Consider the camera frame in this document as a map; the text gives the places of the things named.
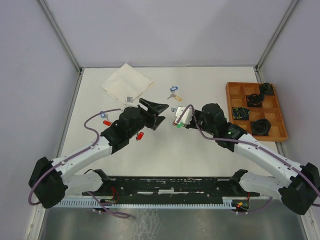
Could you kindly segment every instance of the white wall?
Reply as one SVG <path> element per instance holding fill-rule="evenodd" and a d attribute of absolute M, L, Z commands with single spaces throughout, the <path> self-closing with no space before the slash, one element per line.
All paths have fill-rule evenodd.
<path fill-rule="evenodd" d="M 47 0 L 82 67 L 255 66 L 291 0 Z"/>
<path fill-rule="evenodd" d="M 289 156 L 320 169 L 320 1 L 300 2 L 267 59 L 263 76 L 276 84 Z M 320 210 L 316 211 L 320 220 Z"/>
<path fill-rule="evenodd" d="M 77 73 L 35 0 L 0 3 L 0 238 L 21 240 L 36 161 L 57 152 Z"/>

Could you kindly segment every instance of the red plastic piece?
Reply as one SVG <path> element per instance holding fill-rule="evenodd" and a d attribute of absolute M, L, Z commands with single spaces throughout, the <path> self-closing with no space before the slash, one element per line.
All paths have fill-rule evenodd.
<path fill-rule="evenodd" d="M 111 126 L 111 122 L 109 122 L 109 121 L 107 121 L 107 120 L 104 120 L 104 121 L 103 121 L 103 124 L 104 124 L 104 125 L 107 125 L 107 126 Z"/>
<path fill-rule="evenodd" d="M 139 140 L 141 140 L 142 139 L 142 137 L 144 136 L 144 132 L 142 131 L 142 132 L 140 132 L 139 134 L 138 134 L 138 136 L 136 136 L 136 140 L 137 141 L 139 141 Z"/>

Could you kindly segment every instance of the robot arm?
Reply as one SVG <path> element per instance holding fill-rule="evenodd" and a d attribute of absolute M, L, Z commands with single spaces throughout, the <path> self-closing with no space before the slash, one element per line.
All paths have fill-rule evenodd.
<path fill-rule="evenodd" d="M 290 210 L 300 215 L 304 215 L 318 197 L 298 174 L 305 175 L 319 190 L 320 176 L 316 166 L 311 163 L 303 166 L 262 145 L 240 126 L 227 122 L 218 104 L 206 104 L 201 111 L 194 110 L 193 106 L 178 107 L 175 116 L 173 124 L 177 127 L 198 129 L 202 135 L 203 131 L 214 136 L 203 135 L 206 139 L 215 140 L 219 146 L 248 158 L 274 176 L 259 176 L 241 169 L 230 179 L 235 192 L 240 185 L 246 192 L 281 199 Z"/>
<path fill-rule="evenodd" d="M 102 170 L 94 170 L 84 175 L 75 175 L 75 173 L 96 160 L 121 150 L 144 127 L 157 129 L 165 119 L 159 114 L 169 105 L 150 102 L 143 98 L 140 98 L 139 102 L 146 106 L 147 110 L 139 105 L 126 107 L 119 119 L 100 134 L 95 144 L 88 144 L 69 155 L 51 161 L 46 157 L 37 161 L 29 186 L 33 188 L 36 182 L 47 174 L 34 189 L 35 195 L 44 208 L 53 207 L 67 195 L 99 190 L 103 183 L 108 181 L 108 176 Z"/>

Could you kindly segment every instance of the red wire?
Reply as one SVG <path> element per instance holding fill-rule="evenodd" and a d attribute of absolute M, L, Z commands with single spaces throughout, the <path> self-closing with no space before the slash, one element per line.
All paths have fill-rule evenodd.
<path fill-rule="evenodd" d="M 116 194 L 118 194 L 118 198 L 116 199 L 116 201 L 115 201 L 115 204 L 117 204 L 117 202 L 119 201 L 119 193 L 117 192 L 117 190 L 115 189 L 115 188 L 113 188 L 114 189 L 114 191 L 116 192 Z"/>
<path fill-rule="evenodd" d="M 111 201 L 113 201 L 114 199 L 115 199 L 115 188 L 112 186 L 111 187 L 112 188 L 112 199 L 111 199 Z"/>
<path fill-rule="evenodd" d="M 115 199 L 115 193 L 118 195 L 118 197 L 117 197 L 117 199 L 116 199 L 116 201 L 115 201 L 115 204 L 119 201 L 119 193 L 118 193 L 118 191 L 115 189 L 115 187 L 114 186 L 112 186 L 111 187 L 111 189 L 112 189 L 112 191 L 113 191 L 113 194 L 112 194 L 112 201 Z"/>

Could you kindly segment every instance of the orange wooden tray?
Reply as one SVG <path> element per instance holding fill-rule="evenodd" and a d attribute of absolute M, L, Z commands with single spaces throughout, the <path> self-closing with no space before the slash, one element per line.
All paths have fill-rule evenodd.
<path fill-rule="evenodd" d="M 288 138 L 284 118 L 279 107 L 275 86 L 271 83 L 274 95 L 265 95 L 262 107 L 248 107 L 246 97 L 251 94 L 260 94 L 259 86 L 262 83 L 228 82 L 225 86 L 228 102 L 229 121 L 237 124 L 252 134 L 251 123 L 259 119 L 268 119 L 271 129 L 268 136 L 254 135 L 259 141 L 284 142 Z M 232 108 L 243 107 L 250 110 L 249 120 L 235 120 Z"/>

